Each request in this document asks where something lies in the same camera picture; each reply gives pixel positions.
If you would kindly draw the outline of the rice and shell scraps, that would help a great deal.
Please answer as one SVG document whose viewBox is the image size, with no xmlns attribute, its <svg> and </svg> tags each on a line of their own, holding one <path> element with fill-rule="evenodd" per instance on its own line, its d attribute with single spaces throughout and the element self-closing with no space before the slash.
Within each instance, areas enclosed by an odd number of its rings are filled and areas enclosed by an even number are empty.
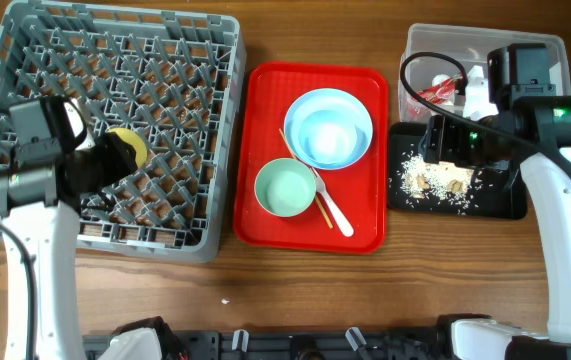
<svg viewBox="0 0 571 360">
<path fill-rule="evenodd" d="M 450 162 L 426 163 L 418 154 L 403 153 L 395 174 L 400 177 L 400 194 L 404 197 L 401 204 L 411 210 L 422 207 L 428 211 L 448 209 L 464 214 L 472 205 L 471 191 L 477 189 L 473 170 Z"/>
</svg>

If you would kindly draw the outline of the red snack wrapper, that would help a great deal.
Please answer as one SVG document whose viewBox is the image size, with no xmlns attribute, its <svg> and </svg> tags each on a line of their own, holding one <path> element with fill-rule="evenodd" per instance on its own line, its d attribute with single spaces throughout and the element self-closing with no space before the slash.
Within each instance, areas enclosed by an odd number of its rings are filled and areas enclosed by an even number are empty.
<svg viewBox="0 0 571 360">
<path fill-rule="evenodd" d="M 461 84 L 461 81 L 460 74 L 454 76 L 439 74 L 432 79 L 430 87 L 418 91 L 417 94 L 435 105 L 453 105 L 457 86 Z"/>
</svg>

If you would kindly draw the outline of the yellow cup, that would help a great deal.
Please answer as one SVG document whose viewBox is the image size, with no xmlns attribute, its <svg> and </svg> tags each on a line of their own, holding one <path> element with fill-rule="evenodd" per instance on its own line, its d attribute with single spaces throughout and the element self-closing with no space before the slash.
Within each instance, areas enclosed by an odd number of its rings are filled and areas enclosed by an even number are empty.
<svg viewBox="0 0 571 360">
<path fill-rule="evenodd" d="M 144 166 L 148 158 L 148 148 L 144 140 L 134 131 L 127 128 L 112 128 L 109 133 L 116 134 L 122 141 L 132 146 L 135 152 L 135 163 L 138 168 Z"/>
</svg>

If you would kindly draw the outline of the white tissue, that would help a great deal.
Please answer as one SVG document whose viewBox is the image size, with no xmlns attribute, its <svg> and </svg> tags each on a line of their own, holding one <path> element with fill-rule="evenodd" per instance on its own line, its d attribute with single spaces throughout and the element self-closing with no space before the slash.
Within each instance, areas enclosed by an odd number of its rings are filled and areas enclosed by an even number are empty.
<svg viewBox="0 0 571 360">
<path fill-rule="evenodd" d="M 433 99 L 435 105 L 449 111 L 456 110 L 455 97 L 456 97 L 457 79 L 445 74 L 436 75 L 432 79 Z"/>
</svg>

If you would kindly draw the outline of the light blue bowl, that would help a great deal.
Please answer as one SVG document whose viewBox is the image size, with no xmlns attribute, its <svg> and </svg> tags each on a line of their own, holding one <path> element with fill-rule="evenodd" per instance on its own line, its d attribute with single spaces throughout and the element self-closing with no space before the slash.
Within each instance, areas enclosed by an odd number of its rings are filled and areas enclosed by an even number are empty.
<svg viewBox="0 0 571 360">
<path fill-rule="evenodd" d="M 352 121 L 338 111 L 320 110 L 306 117 L 298 134 L 299 144 L 311 160 L 336 165 L 349 158 L 356 146 Z"/>
</svg>

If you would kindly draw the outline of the white plastic fork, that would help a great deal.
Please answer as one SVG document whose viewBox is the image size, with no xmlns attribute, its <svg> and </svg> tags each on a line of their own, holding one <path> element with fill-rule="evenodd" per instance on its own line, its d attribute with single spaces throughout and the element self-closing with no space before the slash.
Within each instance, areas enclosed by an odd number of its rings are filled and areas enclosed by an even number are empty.
<svg viewBox="0 0 571 360">
<path fill-rule="evenodd" d="M 326 189 L 326 185 L 324 180 L 321 178 L 319 173 L 315 168 L 312 168 L 311 171 L 314 174 L 315 182 L 316 182 L 316 189 L 317 192 L 321 195 L 323 200 L 325 201 L 330 213 L 332 214 L 336 225 L 338 226 L 339 230 L 345 237 L 352 237 L 355 233 L 354 228 L 352 227 L 349 220 L 345 217 L 343 212 L 340 208 L 336 205 L 332 197 L 330 196 L 329 192 Z"/>
</svg>

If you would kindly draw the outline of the wooden chopstick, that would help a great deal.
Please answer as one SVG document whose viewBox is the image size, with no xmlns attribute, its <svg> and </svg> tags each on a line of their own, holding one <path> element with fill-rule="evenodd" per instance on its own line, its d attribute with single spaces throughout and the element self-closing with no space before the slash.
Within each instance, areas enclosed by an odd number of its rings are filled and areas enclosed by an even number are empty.
<svg viewBox="0 0 571 360">
<path fill-rule="evenodd" d="M 296 154 L 295 154 L 294 151 L 292 150 L 292 148 L 290 147 L 290 145 L 289 145 L 289 143 L 288 143 L 288 141 L 287 141 L 287 138 L 286 138 L 286 136 L 285 136 L 283 130 L 279 128 L 278 131 L 279 131 L 279 134 L 280 134 L 280 136 L 281 136 L 283 142 L 285 143 L 285 146 L 286 146 L 288 152 L 290 153 L 291 157 L 292 157 L 294 160 L 297 160 L 297 161 L 301 162 L 300 159 L 296 156 Z M 323 216 L 323 218 L 324 218 L 324 220 L 325 220 L 327 226 L 329 227 L 329 229 L 333 229 L 333 228 L 334 228 L 334 225 L 333 225 L 333 223 L 332 223 L 332 221 L 331 221 L 331 219 L 330 219 L 330 217 L 329 217 L 327 211 L 325 210 L 325 208 L 324 208 L 324 206 L 323 206 L 323 204 L 322 204 L 322 202 L 321 202 L 321 200 L 320 200 L 320 198 L 319 198 L 317 192 L 315 193 L 314 201 L 315 201 L 315 203 L 316 203 L 316 205 L 317 205 L 319 211 L 321 212 L 321 214 L 322 214 L 322 216 Z"/>
</svg>

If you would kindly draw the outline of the green bowl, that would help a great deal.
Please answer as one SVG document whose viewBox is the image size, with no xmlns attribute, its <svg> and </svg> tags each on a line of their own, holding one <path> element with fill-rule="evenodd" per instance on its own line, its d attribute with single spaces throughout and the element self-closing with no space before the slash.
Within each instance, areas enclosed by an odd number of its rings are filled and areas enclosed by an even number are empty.
<svg viewBox="0 0 571 360">
<path fill-rule="evenodd" d="M 254 195 L 269 214 L 287 218 L 302 214 L 313 203 L 316 184 L 312 171 L 291 158 L 266 163 L 254 182 Z"/>
</svg>

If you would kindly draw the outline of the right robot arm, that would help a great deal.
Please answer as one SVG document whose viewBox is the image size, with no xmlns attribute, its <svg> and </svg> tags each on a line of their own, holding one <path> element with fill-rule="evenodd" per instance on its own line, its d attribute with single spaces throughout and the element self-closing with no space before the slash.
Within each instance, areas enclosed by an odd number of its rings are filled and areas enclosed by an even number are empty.
<svg viewBox="0 0 571 360">
<path fill-rule="evenodd" d="M 547 332 L 489 318 L 451 322 L 455 359 L 571 359 L 571 97 L 521 97 L 488 120 L 471 121 L 434 104 L 423 146 L 428 162 L 461 166 L 511 160 L 535 208 L 546 266 Z"/>
</svg>

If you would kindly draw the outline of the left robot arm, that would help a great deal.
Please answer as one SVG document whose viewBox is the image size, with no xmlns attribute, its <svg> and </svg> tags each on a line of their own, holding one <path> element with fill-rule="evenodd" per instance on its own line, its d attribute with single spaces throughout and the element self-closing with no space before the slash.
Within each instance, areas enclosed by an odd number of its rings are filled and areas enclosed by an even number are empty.
<svg viewBox="0 0 571 360">
<path fill-rule="evenodd" d="M 8 266 L 8 359 L 82 359 L 75 258 L 80 198 L 147 160 L 138 134 L 116 128 L 21 144 L 0 174 L 0 231 Z"/>
</svg>

